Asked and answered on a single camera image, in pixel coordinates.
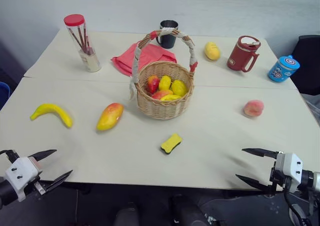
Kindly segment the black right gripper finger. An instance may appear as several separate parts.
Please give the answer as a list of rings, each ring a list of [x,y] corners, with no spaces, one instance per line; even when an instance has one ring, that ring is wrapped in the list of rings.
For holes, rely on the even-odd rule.
[[[258,180],[255,180],[246,176],[238,175],[238,174],[236,174],[236,177],[242,180],[243,182],[245,182],[246,184],[248,184],[249,186],[254,187],[260,191],[270,192],[270,186],[263,185]]]
[[[277,159],[278,152],[277,151],[270,151],[261,148],[244,148],[242,151],[259,156],[259,157],[270,157]]]

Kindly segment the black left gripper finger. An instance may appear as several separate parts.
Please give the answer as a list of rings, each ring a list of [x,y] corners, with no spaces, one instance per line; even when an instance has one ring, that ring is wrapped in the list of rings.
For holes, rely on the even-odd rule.
[[[36,161],[41,161],[44,158],[50,156],[51,154],[55,153],[57,150],[56,149],[49,149],[49,150],[45,150],[45,151],[40,151],[37,153],[34,153],[28,157],[33,157]]]
[[[62,174],[61,176],[59,176],[58,178],[56,178],[47,188],[46,188],[46,192],[51,192],[54,189],[56,189],[57,187],[59,187],[69,176],[70,174],[73,172],[73,170],[70,170],[64,174]]]

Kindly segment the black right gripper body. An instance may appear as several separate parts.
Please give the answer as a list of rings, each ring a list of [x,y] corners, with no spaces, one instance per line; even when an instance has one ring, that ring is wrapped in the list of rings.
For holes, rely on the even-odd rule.
[[[283,173],[282,167],[282,158],[277,158],[273,167],[271,168],[269,180],[271,182],[271,186],[269,189],[269,194],[275,194],[277,186],[283,188],[283,184],[285,183],[286,176]]]

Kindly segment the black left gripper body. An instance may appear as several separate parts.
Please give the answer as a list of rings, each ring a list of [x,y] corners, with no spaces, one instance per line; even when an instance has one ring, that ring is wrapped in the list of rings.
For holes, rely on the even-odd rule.
[[[39,195],[44,195],[45,193],[47,193],[46,186],[43,183],[41,183],[40,175],[41,175],[41,172],[38,173],[37,175],[29,175],[27,177],[28,181],[23,191],[25,195],[29,195],[32,192],[36,192]]]

